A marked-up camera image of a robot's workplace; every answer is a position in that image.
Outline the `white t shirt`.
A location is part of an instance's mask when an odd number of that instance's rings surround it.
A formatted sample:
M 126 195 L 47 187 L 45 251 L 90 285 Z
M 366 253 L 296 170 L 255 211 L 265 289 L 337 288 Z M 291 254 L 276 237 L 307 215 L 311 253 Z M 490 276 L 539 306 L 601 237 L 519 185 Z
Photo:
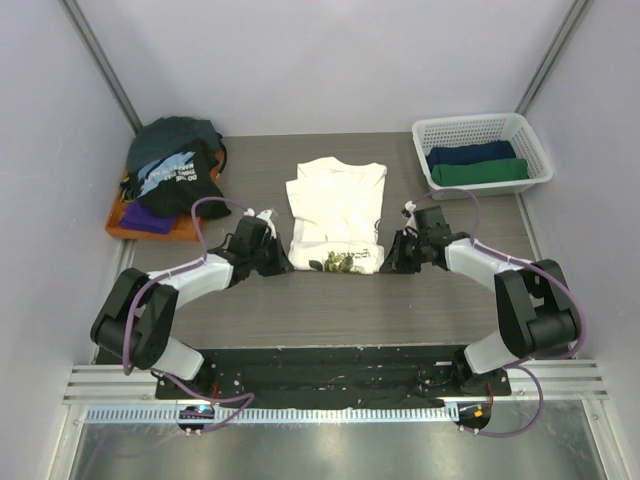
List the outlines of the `white t shirt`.
M 371 275 L 385 259 L 379 244 L 387 167 L 323 157 L 297 165 L 286 183 L 294 218 L 288 259 L 296 270 Z

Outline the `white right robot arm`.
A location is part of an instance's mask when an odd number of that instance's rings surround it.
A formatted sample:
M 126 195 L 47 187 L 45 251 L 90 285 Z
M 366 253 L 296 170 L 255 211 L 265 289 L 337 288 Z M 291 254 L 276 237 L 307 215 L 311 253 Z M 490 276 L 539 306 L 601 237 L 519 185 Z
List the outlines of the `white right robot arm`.
M 418 209 L 409 202 L 402 214 L 407 223 L 395 233 L 381 273 L 415 274 L 429 263 L 495 295 L 497 329 L 454 354 L 451 380 L 457 391 L 475 394 L 503 367 L 578 342 L 582 318 L 557 262 L 525 261 L 455 233 L 438 206 Z

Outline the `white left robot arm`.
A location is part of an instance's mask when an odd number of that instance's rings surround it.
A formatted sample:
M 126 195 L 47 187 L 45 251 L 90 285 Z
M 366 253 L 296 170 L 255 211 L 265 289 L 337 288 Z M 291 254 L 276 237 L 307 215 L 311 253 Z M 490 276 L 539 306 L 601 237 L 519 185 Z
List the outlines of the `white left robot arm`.
M 214 368 L 203 353 L 171 337 L 176 310 L 202 296 L 234 287 L 256 272 L 293 271 L 267 209 L 244 215 L 223 244 L 172 270 L 124 270 L 94 321 L 90 337 L 119 356 L 125 369 L 155 370 L 178 378 L 190 398 L 205 397 Z

